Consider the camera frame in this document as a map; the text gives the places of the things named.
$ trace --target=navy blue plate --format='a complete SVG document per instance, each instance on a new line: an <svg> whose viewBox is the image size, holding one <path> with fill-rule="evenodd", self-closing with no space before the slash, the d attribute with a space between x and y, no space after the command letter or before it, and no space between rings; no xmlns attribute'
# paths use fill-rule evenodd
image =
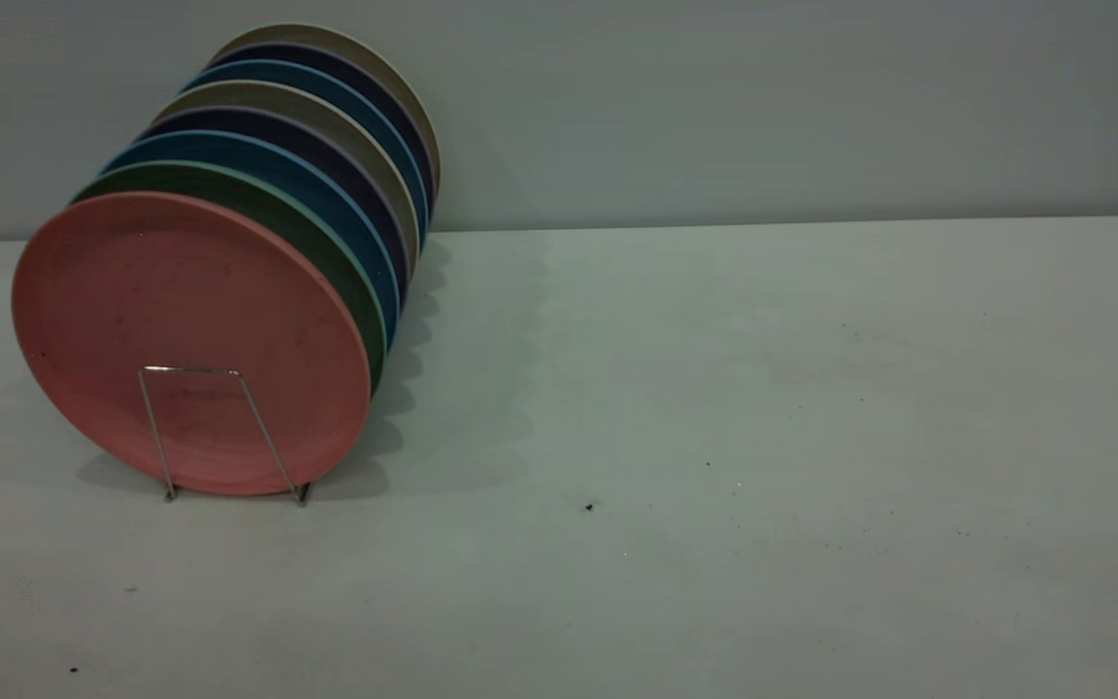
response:
<svg viewBox="0 0 1118 699"><path fill-rule="evenodd" d="M413 208L416 211L416 220L420 230L418 236L425 238L425 234L430 228L430 202L434 200L434 191L430 190L430 181L421 174L421 166L417 164L416 157L408 149L408 142L404 141L400 132L391 124L382 112L373 105L363 94L348 87L322 70L299 63L287 62L235 62L221 63L217 67L205 70L201 75L187 85L188 89L220 83L227 79L260 79L265 83L277 83L288 85L297 89L303 89L321 97L339 111L350 116L359 123L370 136L382 147L382 151L390 157L395 168L399 169L404 178L405 187L408 187L408 196L411 196Z"/></svg>
<svg viewBox="0 0 1118 699"><path fill-rule="evenodd" d="M391 257L395 278L401 283L400 297L407 295L407 280L411 278L411 274L409 274L408 253L404 248L404 230L400 230L400 223L386 206L382 191L373 185L360 164L351 155L339 150L338 145L330 143L313 129L285 116L245 106L205 106L200 110L172 114L152 124L150 131L143 133L138 141L177 131L221 131L259 138L320 169L360 204L364 215L369 217L369 223L381 234L382 244Z"/></svg>
<svg viewBox="0 0 1118 699"><path fill-rule="evenodd" d="M253 44L244 48L237 48L235 51L218 57L210 67L224 66L227 63L236 62L260 62L262 59L265 59L265 62L299 63L299 65L322 70L325 75L338 79L339 83L345 84L348 87L356 89L356 92L363 94L382 114L386 114L386 117L399 131L400 136L404 136L404 141L408 143L408 149L413 151L417 163L421 166L427 179L429 179L429 191L437 189L434 160L432 160L430 152L426 151L420 130L411 116L408 116L408 112L404 111L404 106L400 106L400 103L396 101L395 96L391 96L391 93L387 92L387 88L382 87L382 84L378 83L378 79L369 75L364 68L354 63L347 62L347 59L334 54L323 51L323 49L301 44L283 42L283 40L277 40L276 42L272 40L272 42L267 44ZM434 200L430 198L430 215L434 212L432 207L434 207Z"/></svg>

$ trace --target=metal wire stand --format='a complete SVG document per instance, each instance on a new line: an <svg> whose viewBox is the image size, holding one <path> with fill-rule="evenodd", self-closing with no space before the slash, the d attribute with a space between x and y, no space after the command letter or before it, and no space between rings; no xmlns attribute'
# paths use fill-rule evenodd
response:
<svg viewBox="0 0 1118 699"><path fill-rule="evenodd" d="M288 490L292 491L292 495L296 498L296 504L305 506L307 498L310 497L311 483L305 483L301 488L296 488L296 483L292 481L292 474L287 473L287 469L283 465L283 457L278 455L278 448L275 448L275 441L271 438L269 431L266 429L266 422L262 421L262 413L257 408L257 402L254 402L253 390L248 390L248 381L245 381L244 375L235 370L200 370L200 368L190 367L141 367L141 371L136 372L136 380L141 381L141 395L145 397L145 412L150 413L150 426L154 431L154 442L158 444L158 459L163 463L163 474L167 476L167 501L170 503L177 495L179 495L179 488L174 485L172 481L172 475L170 474L170 464L167 463L167 451L163 447L163 435L158 432L158 421L154 417L154 407L150 403L150 387L145 385L145 375L148 372L193 372L195 375L218 375L218 376L234 376L239 379L240 388L245 390L245 398L248 398L248 407L253 408L254 417L257 417L257 425L262 428L262 435L266 438L266 444L269 446L271 454L275 456L275 463L278 464L280 473L283 473L283 480L287 482Z"/></svg>

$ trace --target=pink plate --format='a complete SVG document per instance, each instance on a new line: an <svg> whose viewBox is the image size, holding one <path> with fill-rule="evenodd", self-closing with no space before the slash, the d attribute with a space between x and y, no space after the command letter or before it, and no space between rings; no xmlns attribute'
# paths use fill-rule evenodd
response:
<svg viewBox="0 0 1118 699"><path fill-rule="evenodd" d="M11 312L28 368L98 446L163 478L138 372L243 372L296 485L334 467L369 408L369 362L328 280L217 205L127 191L74 205L28 242ZM287 490L233 376L145 376L174 485Z"/></svg>

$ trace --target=beige plate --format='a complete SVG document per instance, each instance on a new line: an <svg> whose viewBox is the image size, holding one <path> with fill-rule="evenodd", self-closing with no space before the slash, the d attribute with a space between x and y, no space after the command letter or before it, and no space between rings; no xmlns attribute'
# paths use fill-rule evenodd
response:
<svg viewBox="0 0 1118 699"><path fill-rule="evenodd" d="M379 56L372 48L368 48L359 40L351 39L350 36L339 34L323 26L306 26L305 23L281 23L280 26L263 26L254 28L231 42L224 46L215 54L211 62L217 62L226 54L244 48L249 44L266 44L271 40L288 40L293 44L306 44L314 48L322 48L341 58L352 62L356 66L369 70L388 92L392 94L413 116L413 121L421 129L421 138L425 139L425 147L430 150L430 160L434 160L435 196L437 196L437 185L443 179L443 163L439 162L438 139L434 134L434 125L430 124L429 116L425 113L421 101L408 87L408 81L400 76L399 72L391 67L386 58Z"/></svg>
<svg viewBox="0 0 1118 699"><path fill-rule="evenodd" d="M386 151L382 151L382 147L378 145L378 141L361 129L360 124L348 119L338 106L287 85L260 83L256 79L229 79L182 93L159 112L153 123L199 106L253 106L274 112L315 129L347 151L364 168L369 178L381 187L387 207L391 208L402 226L408 268L416 270L417 254L421 248L421 230L417 226L416 209L413 208L408 187L404 185L404 176L395 168Z"/></svg>

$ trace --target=green plate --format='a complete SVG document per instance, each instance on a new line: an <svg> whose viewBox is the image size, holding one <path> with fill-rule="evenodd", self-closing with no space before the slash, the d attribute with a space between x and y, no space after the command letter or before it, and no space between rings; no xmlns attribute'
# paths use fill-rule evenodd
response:
<svg viewBox="0 0 1118 699"><path fill-rule="evenodd" d="M339 292L364 339L372 389L378 389L386 362L386 323L378 299L360 262L338 234L291 196L231 169L189 160L155 160L98 177L73 202L112 191L169 191L189 195L231 209L266 226L313 262Z"/></svg>

